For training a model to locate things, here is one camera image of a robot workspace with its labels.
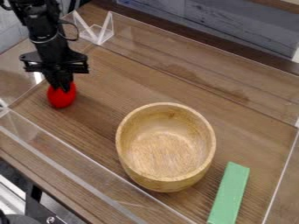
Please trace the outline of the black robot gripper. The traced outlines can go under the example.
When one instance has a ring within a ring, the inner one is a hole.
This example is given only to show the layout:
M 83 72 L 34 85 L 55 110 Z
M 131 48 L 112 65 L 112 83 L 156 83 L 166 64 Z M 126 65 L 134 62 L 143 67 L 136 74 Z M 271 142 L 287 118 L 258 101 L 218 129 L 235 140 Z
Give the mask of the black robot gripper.
M 74 82 L 72 74 L 87 74 L 90 72 L 88 56 L 71 49 L 68 41 L 64 38 L 54 38 L 43 41 L 30 39 L 35 46 L 34 52 L 20 55 L 19 59 L 24 63 L 27 72 L 66 71 L 60 76 L 56 73 L 46 76 L 51 86 L 64 91 L 71 90 Z

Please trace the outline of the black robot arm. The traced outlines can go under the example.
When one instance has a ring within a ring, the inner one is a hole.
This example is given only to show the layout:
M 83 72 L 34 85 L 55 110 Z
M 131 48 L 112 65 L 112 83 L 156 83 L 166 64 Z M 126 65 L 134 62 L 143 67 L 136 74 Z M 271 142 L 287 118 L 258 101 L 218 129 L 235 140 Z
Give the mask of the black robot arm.
M 90 72 L 88 56 L 70 47 L 79 38 L 66 36 L 64 25 L 75 25 L 62 20 L 56 0 L 7 0 L 14 12 L 28 30 L 35 51 L 20 55 L 27 72 L 40 72 L 54 89 L 71 91 L 74 74 Z

